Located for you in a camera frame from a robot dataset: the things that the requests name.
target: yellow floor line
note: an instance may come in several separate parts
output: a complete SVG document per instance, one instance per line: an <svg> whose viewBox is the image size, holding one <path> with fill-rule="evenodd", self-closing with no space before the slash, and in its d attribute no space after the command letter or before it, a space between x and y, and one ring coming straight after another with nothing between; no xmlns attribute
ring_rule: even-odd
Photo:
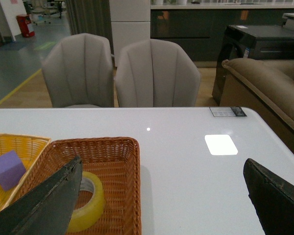
<svg viewBox="0 0 294 235"><path fill-rule="evenodd" d="M9 94L7 94L3 99L0 100L0 105L3 102L5 102L8 98L10 98L15 92L17 92L22 86L24 86L27 82L29 82L32 78L34 78L40 72L41 72L41 69L39 69L38 71L36 71L28 79L26 79L24 82L22 82L20 85L18 85L13 91L11 91Z"/></svg>

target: curtain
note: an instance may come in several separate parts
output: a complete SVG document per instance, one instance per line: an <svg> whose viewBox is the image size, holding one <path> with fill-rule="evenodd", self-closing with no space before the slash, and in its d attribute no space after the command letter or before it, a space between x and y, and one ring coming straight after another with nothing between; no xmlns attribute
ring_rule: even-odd
<svg viewBox="0 0 294 235"><path fill-rule="evenodd" d="M65 0L71 34L90 33L105 37L113 54L109 0Z"/></svg>

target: wicker basket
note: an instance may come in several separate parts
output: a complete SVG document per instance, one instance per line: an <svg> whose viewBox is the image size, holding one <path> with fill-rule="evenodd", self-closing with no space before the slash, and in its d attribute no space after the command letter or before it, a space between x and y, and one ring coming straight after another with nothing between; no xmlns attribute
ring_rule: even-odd
<svg viewBox="0 0 294 235"><path fill-rule="evenodd" d="M13 198L13 202L79 155L83 170L96 174L103 184L106 205L101 218L90 228L69 234L140 235L140 158L136 140L127 137L54 141ZM75 208L90 196L81 191Z"/></svg>
<svg viewBox="0 0 294 235"><path fill-rule="evenodd" d="M13 189L4 191L0 186L0 211L7 206L9 199L17 192L31 171L32 166L49 143L49 138L0 134L0 156L11 150L15 150L27 170L19 184Z"/></svg>

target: clear tape roll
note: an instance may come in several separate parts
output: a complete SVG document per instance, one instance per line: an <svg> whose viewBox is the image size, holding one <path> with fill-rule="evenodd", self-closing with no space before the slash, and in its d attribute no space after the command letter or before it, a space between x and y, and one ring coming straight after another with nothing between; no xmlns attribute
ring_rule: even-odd
<svg viewBox="0 0 294 235"><path fill-rule="evenodd" d="M69 233L80 232L94 225L106 203L100 179L90 172L83 171L79 190L92 192L93 196L85 206L73 211L67 230Z"/></svg>

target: purple sponge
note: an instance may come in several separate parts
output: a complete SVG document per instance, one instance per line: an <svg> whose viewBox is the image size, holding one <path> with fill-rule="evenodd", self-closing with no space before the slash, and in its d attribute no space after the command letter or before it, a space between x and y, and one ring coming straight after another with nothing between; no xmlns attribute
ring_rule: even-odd
<svg viewBox="0 0 294 235"><path fill-rule="evenodd" d="M0 185L4 191L16 186L26 169L14 150L0 156Z"/></svg>

